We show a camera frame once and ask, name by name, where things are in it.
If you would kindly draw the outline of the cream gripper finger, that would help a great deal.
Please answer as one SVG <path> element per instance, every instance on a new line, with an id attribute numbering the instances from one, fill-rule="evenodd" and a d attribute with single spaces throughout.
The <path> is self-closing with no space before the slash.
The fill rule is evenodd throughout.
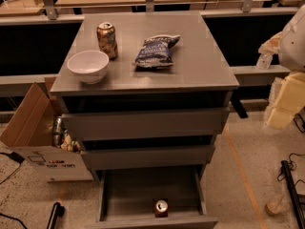
<path id="1" fill-rule="evenodd" d="M 277 77 L 269 94 L 264 125 L 274 130 L 285 129 L 305 107 L 305 73 L 290 73 Z"/>
<path id="2" fill-rule="evenodd" d="M 272 36 L 259 47 L 258 52 L 261 54 L 278 54 L 281 35 L 282 32 L 278 32 Z"/>

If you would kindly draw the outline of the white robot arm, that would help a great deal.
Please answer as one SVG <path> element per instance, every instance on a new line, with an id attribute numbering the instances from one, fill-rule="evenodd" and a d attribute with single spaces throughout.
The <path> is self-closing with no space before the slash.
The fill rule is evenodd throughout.
<path id="1" fill-rule="evenodd" d="M 305 5 L 301 6 L 284 29 L 258 49 L 259 69 L 268 69 L 275 54 L 279 64 L 290 70 L 288 76 L 276 80 L 270 92 L 265 125 L 285 129 L 305 107 Z"/>

